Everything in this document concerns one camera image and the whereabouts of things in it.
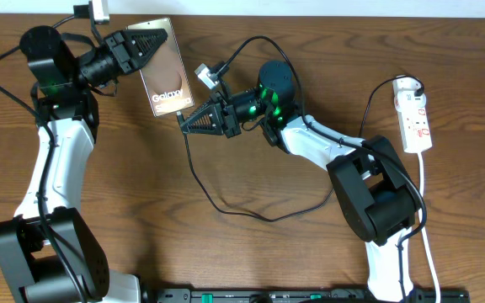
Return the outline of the Galaxy S25 Ultra smartphone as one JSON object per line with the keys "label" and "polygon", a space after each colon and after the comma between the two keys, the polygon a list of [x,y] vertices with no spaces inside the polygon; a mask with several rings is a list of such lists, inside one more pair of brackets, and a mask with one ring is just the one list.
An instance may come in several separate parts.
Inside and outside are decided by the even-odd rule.
{"label": "Galaxy S25 Ultra smartphone", "polygon": [[156,117],[195,105],[170,18],[132,24],[127,29],[165,29],[167,39],[141,69],[141,78]]}

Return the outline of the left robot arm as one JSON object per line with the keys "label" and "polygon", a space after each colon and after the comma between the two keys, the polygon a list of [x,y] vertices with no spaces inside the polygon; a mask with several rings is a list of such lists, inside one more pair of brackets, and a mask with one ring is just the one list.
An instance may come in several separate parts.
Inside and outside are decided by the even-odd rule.
{"label": "left robot arm", "polygon": [[164,29],[107,36],[25,32],[19,50],[35,76],[27,110],[40,148],[23,201],[0,222],[0,269],[17,302],[150,302],[132,274],[109,268],[81,216],[85,168],[97,140],[101,88],[142,69],[167,40]]}

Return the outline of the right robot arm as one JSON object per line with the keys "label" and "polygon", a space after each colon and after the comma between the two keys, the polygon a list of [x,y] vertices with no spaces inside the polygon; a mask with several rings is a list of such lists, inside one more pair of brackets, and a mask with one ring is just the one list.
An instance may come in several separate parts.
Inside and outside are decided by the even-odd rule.
{"label": "right robot arm", "polygon": [[413,283],[404,250],[424,202],[390,141],[345,136],[315,121],[295,100],[301,86],[286,61],[264,63],[256,86],[240,93],[230,93],[223,82],[227,68],[221,62],[196,70],[212,94],[190,116],[177,116],[183,135],[234,137],[254,121],[271,146],[324,169],[344,219],[365,242],[369,291],[377,300],[406,301]]}

